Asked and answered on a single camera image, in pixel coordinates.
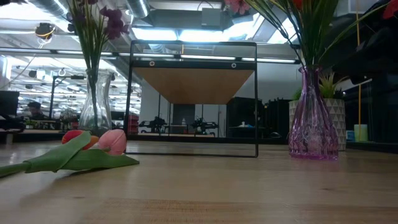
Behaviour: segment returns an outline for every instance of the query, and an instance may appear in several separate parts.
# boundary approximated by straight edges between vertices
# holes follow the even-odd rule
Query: purple glass vase
[[[319,90],[319,67],[302,67],[303,90],[289,134],[290,156],[301,159],[335,160],[338,138]]]

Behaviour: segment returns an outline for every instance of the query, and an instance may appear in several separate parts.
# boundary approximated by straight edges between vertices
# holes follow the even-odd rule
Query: person
[[[40,103],[30,102],[27,106],[29,107],[29,111],[32,114],[30,119],[43,120],[49,118],[48,116],[43,114],[42,105]]]

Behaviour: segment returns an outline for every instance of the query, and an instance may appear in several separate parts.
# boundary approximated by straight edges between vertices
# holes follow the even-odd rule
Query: glass vase
[[[109,107],[109,86],[112,74],[108,70],[87,70],[87,97],[81,110],[79,129],[91,131],[92,135],[102,136],[112,128]]]
[[[290,155],[294,158],[335,160],[338,158],[338,137],[323,100],[319,67],[302,67],[302,93],[289,134]]]

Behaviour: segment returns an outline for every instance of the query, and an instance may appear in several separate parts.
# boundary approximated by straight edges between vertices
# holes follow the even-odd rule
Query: wooden table
[[[54,144],[0,146],[0,164],[39,156]],[[214,147],[129,148],[160,144],[171,151]],[[291,159],[286,146],[260,147],[258,159],[133,156],[140,165],[6,177],[0,223],[398,223],[398,155],[347,151],[322,162]]]

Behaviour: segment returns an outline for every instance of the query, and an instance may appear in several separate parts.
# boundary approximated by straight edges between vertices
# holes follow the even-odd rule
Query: white geometric planter
[[[289,102],[289,124],[292,129],[293,117],[296,112],[298,100]],[[346,150],[346,110],[344,100],[325,99],[326,106],[328,107],[331,120],[335,125],[339,151]]]

